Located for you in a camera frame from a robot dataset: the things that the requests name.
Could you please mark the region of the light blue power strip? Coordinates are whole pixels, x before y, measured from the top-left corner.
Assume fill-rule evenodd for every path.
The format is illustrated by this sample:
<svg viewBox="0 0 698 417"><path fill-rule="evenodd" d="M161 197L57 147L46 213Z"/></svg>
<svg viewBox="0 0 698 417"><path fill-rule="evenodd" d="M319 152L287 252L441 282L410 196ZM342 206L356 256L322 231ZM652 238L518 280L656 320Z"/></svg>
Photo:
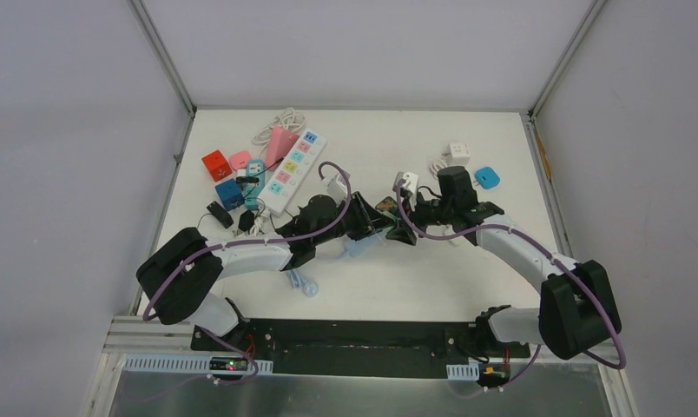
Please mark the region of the light blue power strip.
<svg viewBox="0 0 698 417"><path fill-rule="evenodd" d="M381 230L378 234L371 235L359 241L346 239L343 242L343 251L341 253L337 255L317 254L314 257L314 260L339 261L350 258L358 258L367 253L373 247L385 245L388 232L388 229ZM306 297L314 297L318 294L318 283L303 275L299 268L286 271L286 276L291 288L300 290Z"/></svg>

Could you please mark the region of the red cube socket adapter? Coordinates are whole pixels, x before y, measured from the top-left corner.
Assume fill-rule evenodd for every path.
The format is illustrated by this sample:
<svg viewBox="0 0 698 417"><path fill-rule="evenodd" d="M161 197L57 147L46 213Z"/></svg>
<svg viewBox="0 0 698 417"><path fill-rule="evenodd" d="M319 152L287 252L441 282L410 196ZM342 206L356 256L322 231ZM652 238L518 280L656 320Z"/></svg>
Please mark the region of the red cube socket adapter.
<svg viewBox="0 0 698 417"><path fill-rule="evenodd" d="M227 158L218 149L203 156L201 161L214 182L225 180L233 174Z"/></svg>

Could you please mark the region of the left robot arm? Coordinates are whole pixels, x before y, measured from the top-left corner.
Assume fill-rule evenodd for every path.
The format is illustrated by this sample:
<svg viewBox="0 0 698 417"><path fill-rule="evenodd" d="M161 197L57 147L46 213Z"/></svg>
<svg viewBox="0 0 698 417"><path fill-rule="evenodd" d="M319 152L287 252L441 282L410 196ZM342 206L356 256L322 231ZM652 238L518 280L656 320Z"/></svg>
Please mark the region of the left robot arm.
<svg viewBox="0 0 698 417"><path fill-rule="evenodd" d="M311 261L323 243L342 237L359 242L394 224L355 192L341 203L329 195L312 197L272 234L217 242L196 227L184 228L135 273L148 297L142 318L163 325L189 322L212 333L223 350L235 351L246 339L245 318L232 301L212 294L218 280L296 269Z"/></svg>

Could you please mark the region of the black plug adapter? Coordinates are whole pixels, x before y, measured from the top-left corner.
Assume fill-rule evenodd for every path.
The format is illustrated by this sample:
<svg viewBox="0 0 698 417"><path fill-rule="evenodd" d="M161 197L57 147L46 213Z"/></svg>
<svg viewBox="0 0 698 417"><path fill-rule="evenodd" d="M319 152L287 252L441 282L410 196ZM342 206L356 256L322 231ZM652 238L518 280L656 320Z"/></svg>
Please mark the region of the black plug adapter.
<svg viewBox="0 0 698 417"><path fill-rule="evenodd" d="M239 218L237 229L246 233L254 226L255 213L250 210L244 211Z"/></svg>

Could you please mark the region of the white tiger cube adapter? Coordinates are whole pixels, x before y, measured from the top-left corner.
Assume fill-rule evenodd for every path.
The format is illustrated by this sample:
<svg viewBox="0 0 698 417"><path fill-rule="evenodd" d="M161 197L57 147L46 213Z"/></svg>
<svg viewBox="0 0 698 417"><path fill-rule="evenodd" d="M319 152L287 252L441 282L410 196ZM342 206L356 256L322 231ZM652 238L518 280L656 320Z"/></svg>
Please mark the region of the white tiger cube adapter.
<svg viewBox="0 0 698 417"><path fill-rule="evenodd" d="M445 167L462 166L465 167L471 159L469 146L463 142L452 142L442 153L441 160Z"/></svg>

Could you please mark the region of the dark green cube adapter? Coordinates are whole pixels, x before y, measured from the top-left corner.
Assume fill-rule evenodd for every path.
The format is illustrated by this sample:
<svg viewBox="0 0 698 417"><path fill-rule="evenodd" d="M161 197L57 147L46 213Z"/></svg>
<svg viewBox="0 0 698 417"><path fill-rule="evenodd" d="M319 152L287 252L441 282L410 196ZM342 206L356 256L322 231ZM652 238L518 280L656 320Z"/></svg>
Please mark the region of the dark green cube adapter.
<svg viewBox="0 0 698 417"><path fill-rule="evenodd" d="M398 219L398 203L391 197L387 196L375 205L375 209L379 211L382 215L389 218Z"/></svg>

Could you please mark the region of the white multicolour power strip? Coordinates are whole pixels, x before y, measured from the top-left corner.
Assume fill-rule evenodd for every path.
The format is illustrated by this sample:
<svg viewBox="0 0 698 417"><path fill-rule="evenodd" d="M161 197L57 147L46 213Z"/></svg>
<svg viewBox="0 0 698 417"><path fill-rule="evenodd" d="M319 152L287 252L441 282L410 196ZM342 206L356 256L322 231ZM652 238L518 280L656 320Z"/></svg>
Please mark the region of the white multicolour power strip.
<svg viewBox="0 0 698 417"><path fill-rule="evenodd" d="M326 145L327 139L313 129L300 136L259 194L266 210L275 216L284 212Z"/></svg>

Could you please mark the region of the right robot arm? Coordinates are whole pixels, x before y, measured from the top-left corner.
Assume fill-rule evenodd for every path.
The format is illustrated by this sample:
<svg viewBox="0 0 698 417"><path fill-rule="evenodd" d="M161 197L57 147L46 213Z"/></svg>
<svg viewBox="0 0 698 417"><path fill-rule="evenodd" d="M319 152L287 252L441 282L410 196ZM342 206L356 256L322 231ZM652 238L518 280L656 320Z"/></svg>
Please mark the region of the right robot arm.
<svg viewBox="0 0 698 417"><path fill-rule="evenodd" d="M392 189L400 225L412 238L466 240L512 268L539 296L535 308L499 306L484 311L473 334L478 352L493 356L508 343L529 343L544 345L562 360L585 354L623 369L622 322L604 266L546 248L498 205L479 201L466 169L441 169L438 181L438 194L427 200L419 191L417 175L396 175Z"/></svg>

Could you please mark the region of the blue folding plug adapter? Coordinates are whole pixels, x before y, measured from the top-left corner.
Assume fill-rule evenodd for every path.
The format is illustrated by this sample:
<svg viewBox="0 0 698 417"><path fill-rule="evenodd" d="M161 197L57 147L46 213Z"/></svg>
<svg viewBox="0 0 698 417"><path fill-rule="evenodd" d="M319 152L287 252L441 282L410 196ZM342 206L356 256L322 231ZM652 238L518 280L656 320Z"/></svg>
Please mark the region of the blue folding plug adapter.
<svg viewBox="0 0 698 417"><path fill-rule="evenodd" d="M476 183L482 189L494 189L501 182L501 178L498 173L490 166L485 166L476 170L474 173L474 178Z"/></svg>

